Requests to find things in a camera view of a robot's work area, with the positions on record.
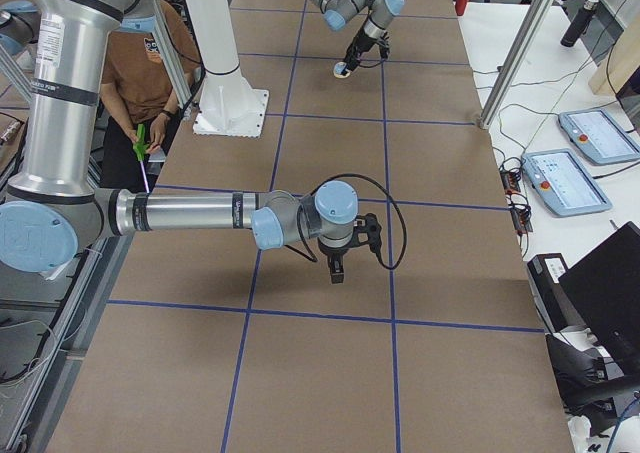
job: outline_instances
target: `black pants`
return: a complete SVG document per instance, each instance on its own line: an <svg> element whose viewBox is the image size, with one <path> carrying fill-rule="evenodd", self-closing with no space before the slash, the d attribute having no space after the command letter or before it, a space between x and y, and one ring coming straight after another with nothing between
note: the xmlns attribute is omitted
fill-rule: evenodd
<svg viewBox="0 0 640 453"><path fill-rule="evenodd" d="M153 120L154 118L144 121L147 141L149 141L148 132ZM177 115L167 123L167 131L162 142L162 149L165 153L169 152L179 126L180 118ZM144 158L145 168L148 159L149 155L146 155ZM148 177L150 189L153 189L156 179L153 175ZM125 189L132 193L144 191L142 171L133 151L133 144L113 118L109 118L104 134L104 159L102 160L100 187Z"/></svg>

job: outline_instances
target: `green screwdriver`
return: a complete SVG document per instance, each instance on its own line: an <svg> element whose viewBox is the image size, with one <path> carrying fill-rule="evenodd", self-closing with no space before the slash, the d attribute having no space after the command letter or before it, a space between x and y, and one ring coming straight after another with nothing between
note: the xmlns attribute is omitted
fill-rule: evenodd
<svg viewBox="0 0 640 453"><path fill-rule="evenodd" d="M140 170L142 171L142 179L144 180L144 190L149 193L149 181L147 180L147 171L144 168L144 155L149 145L144 143L144 123L138 125L138 140L133 144L133 151L136 153Z"/></svg>

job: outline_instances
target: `brown t-shirt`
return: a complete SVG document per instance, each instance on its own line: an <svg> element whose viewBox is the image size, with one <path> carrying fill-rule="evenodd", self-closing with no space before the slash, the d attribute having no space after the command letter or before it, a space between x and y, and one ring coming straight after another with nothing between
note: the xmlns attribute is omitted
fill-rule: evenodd
<svg viewBox="0 0 640 453"><path fill-rule="evenodd" d="M177 50L197 60L198 50L180 15L167 2L160 0L160 4ZM178 54L182 69L185 73L193 71L198 63L184 56ZM172 90L151 33L110 33L102 83L116 84L134 125L160 114Z"/></svg>

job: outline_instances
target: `blue joint cap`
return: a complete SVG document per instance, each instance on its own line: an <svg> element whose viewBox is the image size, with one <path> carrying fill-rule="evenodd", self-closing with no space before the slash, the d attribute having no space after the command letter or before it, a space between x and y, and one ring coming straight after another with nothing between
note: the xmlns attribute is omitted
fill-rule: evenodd
<svg viewBox="0 0 640 453"><path fill-rule="evenodd" d="M327 10L322 16L332 31L340 31L347 24L343 16L335 10Z"/></svg>
<svg viewBox="0 0 640 453"><path fill-rule="evenodd" d="M15 0L9 1L4 5L0 5L0 10L8 11L9 13L36 13L38 8L36 5L27 0Z"/></svg>
<svg viewBox="0 0 640 453"><path fill-rule="evenodd" d="M0 205L0 261L35 273L65 264L78 251L73 227L57 211L30 201Z"/></svg>
<svg viewBox="0 0 640 453"><path fill-rule="evenodd" d="M0 45L2 45L11 56L17 55L24 48L20 43L7 35L0 35Z"/></svg>
<svg viewBox="0 0 640 453"><path fill-rule="evenodd" d="M404 8L404 0L384 0L384 2L393 16L398 16Z"/></svg>
<svg viewBox="0 0 640 453"><path fill-rule="evenodd" d="M269 207L260 208L251 215L251 230L256 245L261 250L281 248L284 245L284 234L278 217Z"/></svg>
<svg viewBox="0 0 640 453"><path fill-rule="evenodd" d="M328 181L314 198L316 209L322 218L337 225L346 225L358 214L358 195L344 181Z"/></svg>
<svg viewBox="0 0 640 453"><path fill-rule="evenodd" d="M118 31L124 33L151 33L156 26L156 17L125 18Z"/></svg>

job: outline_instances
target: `blue and white control panel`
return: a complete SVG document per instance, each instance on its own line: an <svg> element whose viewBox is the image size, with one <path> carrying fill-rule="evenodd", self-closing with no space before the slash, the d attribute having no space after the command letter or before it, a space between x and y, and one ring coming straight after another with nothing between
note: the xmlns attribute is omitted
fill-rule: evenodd
<svg viewBox="0 0 640 453"><path fill-rule="evenodd" d="M598 165L640 160L640 147L604 110L560 113L558 121L569 139Z"/></svg>
<svg viewBox="0 0 640 453"><path fill-rule="evenodd" d="M611 201L569 150L523 155L523 170L545 204L558 216L584 215L611 208Z"/></svg>

